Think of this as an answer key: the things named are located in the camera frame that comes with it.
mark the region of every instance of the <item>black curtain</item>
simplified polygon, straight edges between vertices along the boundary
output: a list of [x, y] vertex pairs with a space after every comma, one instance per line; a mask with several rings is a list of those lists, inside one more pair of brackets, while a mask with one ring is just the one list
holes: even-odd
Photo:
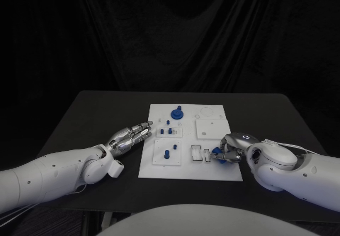
[[337, 22], [335, 0], [15, 1], [7, 139], [41, 145], [83, 89], [279, 92], [338, 155]]

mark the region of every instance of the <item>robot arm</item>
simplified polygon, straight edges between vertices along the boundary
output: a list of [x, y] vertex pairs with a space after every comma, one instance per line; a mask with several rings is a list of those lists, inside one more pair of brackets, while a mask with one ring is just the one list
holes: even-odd
[[115, 157], [145, 140], [151, 121], [118, 131], [106, 145], [51, 153], [23, 166], [0, 172], [0, 213], [47, 202], [96, 183], [108, 174], [118, 177], [123, 165]]
[[257, 183], [270, 191], [286, 190], [293, 196], [340, 212], [340, 159], [293, 153], [247, 134], [230, 133], [220, 141], [223, 154], [211, 158], [239, 162], [246, 158]]

